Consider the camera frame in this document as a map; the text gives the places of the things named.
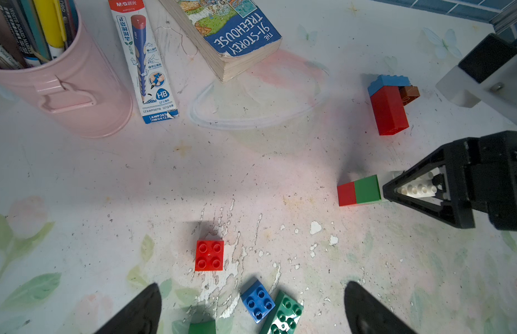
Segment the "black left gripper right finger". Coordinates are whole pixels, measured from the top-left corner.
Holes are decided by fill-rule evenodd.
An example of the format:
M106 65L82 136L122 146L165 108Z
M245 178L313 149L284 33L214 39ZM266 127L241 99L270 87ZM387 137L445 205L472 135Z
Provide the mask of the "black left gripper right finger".
M357 282L347 284L344 305L352 333L416 333Z

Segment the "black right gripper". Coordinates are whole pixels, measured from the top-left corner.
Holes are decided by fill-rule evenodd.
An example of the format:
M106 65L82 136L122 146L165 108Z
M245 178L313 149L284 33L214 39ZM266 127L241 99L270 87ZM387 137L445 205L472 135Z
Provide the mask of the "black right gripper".
M443 168L435 197L411 198L399 186ZM505 131L444 144L383 186L385 198L458 229L475 227L473 211L498 229L517 231L517 132Z

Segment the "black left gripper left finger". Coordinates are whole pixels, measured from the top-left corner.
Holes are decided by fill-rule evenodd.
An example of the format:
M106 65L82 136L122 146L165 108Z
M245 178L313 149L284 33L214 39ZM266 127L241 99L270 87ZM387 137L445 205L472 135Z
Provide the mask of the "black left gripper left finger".
M157 333L162 310L159 286L152 283L95 334Z

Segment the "white lego plate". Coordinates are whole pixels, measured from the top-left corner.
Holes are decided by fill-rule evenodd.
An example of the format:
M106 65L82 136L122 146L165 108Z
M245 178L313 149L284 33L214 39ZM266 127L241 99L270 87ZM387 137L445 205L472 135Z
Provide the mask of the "white lego plate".
M437 191L442 190L442 187L435 186L432 182L432 179L435 176L440 175L441 171L444 171L443 168L434 168L432 171L427 172L421 177L418 177L417 179L410 181L405 185L399 186L396 191L411 198L435 197ZM402 173L403 171L389 171L376 175L382 201L388 201L385 198L384 191L382 189L383 186L386 185L386 183L392 181L394 178L400 176Z

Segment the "light blue long lego brick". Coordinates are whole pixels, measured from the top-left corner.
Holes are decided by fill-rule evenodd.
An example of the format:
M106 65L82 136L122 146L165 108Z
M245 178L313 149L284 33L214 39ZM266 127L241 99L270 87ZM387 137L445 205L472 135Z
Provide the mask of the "light blue long lego brick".
M411 83L409 78L405 76L379 75L368 87L369 96L372 97L385 86L406 87L411 86Z

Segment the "red base lego brick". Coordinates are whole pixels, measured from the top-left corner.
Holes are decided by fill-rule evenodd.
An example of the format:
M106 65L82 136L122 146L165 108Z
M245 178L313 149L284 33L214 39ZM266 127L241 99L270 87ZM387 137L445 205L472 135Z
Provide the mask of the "red base lego brick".
M393 136L410 126L403 110L375 111L374 114L380 136Z

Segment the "green square lego brick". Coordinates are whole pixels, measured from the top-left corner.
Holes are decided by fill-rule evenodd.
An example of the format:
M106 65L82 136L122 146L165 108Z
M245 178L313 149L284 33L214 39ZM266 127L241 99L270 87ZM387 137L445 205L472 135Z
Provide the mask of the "green square lego brick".
M188 334L216 334L215 320L191 324Z

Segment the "orange lego brick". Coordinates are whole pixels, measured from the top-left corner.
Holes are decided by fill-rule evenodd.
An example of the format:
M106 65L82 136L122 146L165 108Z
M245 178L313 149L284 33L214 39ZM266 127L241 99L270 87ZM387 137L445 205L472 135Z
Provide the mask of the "orange lego brick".
M416 86L403 86L399 88L400 97L404 106L420 97L420 92Z

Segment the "blue small lego brick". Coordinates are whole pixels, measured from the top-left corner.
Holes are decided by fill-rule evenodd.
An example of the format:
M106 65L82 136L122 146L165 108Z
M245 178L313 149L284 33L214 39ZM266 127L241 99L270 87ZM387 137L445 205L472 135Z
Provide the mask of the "blue small lego brick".
M255 280L240 297L256 324L264 320L276 306L259 280Z

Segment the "HB pencil box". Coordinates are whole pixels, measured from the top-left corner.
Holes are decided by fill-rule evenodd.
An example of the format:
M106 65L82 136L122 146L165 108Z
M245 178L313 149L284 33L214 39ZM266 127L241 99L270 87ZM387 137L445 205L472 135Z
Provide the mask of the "HB pencil box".
M110 0L140 115L146 124L179 116L168 71L142 0Z

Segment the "pink metal pencil bucket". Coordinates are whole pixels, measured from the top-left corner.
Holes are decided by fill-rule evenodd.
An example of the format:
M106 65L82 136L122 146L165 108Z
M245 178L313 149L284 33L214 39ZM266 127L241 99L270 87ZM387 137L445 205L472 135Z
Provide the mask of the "pink metal pencil bucket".
M84 15L72 46L34 68L0 69L0 85L37 107L73 134L103 138L119 132L137 109L96 40Z

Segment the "bundle of pencils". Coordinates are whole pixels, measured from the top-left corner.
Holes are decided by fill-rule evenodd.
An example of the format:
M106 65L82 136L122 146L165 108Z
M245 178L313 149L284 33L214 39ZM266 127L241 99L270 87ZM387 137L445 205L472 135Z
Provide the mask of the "bundle of pencils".
M51 61L51 53L44 37L34 1L19 1L19 3L30 30L31 44L35 55L40 61ZM62 25L62 36L65 38L65 50L67 50L77 34L78 14L74 1L55 1L55 6L57 13L62 17L60 23Z

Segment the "black white whiteboard marker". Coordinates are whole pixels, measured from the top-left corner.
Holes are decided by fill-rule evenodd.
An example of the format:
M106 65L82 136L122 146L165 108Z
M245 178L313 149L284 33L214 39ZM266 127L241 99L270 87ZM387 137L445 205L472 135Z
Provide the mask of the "black white whiteboard marker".
M4 70L23 69L20 64L3 46L0 44L0 68Z

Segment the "yellow highlighter pen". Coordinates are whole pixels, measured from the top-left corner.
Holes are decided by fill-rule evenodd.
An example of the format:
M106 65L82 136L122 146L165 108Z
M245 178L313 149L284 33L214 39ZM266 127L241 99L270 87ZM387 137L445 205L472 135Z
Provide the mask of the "yellow highlighter pen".
M62 36L62 18L52 0L34 0L37 15L44 32L44 37L51 53L51 59L60 57L65 51L65 38Z

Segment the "aluminium corner post right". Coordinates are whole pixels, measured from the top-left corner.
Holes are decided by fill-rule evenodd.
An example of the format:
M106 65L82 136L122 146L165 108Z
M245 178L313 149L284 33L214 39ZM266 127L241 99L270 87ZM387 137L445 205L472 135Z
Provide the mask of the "aluminium corner post right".
M517 23L517 0L512 1L499 14L490 21L496 34L500 34L507 28Z

